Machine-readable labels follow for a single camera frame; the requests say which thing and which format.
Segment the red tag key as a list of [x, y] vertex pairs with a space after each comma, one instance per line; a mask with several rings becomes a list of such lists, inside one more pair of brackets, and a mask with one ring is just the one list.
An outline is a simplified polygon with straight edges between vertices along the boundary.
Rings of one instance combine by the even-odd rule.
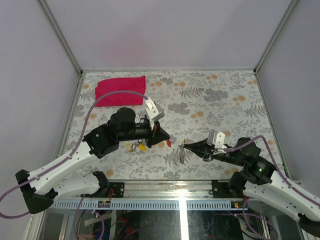
[[169, 139], [166, 140], [166, 144], [169, 148], [172, 146], [172, 142]]

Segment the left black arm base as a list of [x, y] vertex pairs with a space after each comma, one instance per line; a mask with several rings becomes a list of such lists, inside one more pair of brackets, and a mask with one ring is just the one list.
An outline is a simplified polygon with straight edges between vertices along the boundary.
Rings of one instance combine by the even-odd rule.
[[111, 182], [109, 186], [109, 198], [110, 199], [122, 199], [125, 193], [124, 182]]

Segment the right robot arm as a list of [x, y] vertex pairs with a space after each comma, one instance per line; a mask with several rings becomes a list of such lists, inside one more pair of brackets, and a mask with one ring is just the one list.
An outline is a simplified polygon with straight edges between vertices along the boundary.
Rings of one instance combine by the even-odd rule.
[[286, 214], [305, 232], [320, 236], [320, 198], [289, 179], [275, 160], [268, 161], [255, 144], [257, 137], [240, 138], [231, 147], [224, 143], [224, 135], [186, 144], [189, 150], [205, 162], [217, 160], [241, 167], [228, 182], [233, 197], [241, 195], [259, 200]]

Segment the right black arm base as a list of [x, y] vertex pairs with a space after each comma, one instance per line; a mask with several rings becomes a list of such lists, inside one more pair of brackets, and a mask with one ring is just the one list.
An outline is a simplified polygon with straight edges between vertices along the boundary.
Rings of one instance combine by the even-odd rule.
[[234, 198], [234, 195], [230, 192], [228, 183], [228, 180], [211, 180], [211, 190], [209, 194], [212, 195], [214, 199]]

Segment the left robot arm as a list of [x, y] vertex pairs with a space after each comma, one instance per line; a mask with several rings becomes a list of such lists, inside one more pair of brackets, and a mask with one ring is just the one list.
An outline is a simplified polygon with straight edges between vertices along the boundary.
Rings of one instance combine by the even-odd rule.
[[102, 124], [80, 138], [72, 150], [47, 165], [33, 171], [20, 170], [15, 177], [21, 185], [26, 207], [30, 214], [48, 209], [54, 202], [79, 195], [105, 197], [110, 190], [106, 175], [94, 171], [84, 177], [67, 179], [75, 170], [116, 151], [120, 142], [144, 140], [148, 148], [163, 141], [170, 135], [161, 128], [159, 120], [164, 112], [147, 109], [147, 114], [135, 122], [133, 109], [122, 107]]

